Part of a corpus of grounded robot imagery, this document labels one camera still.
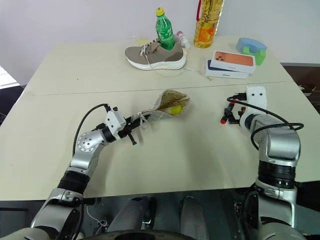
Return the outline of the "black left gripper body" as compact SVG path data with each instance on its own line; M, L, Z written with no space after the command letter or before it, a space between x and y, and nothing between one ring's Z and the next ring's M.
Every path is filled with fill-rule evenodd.
M133 129L130 128L131 117L126 118L125 122L126 122L126 124L125 124L124 128L118 132L118 136L121 139L123 139L125 137L129 137L129 139L131 140L132 145L134 146L134 145L137 144L137 142L135 141L134 137L132 136L132 130Z

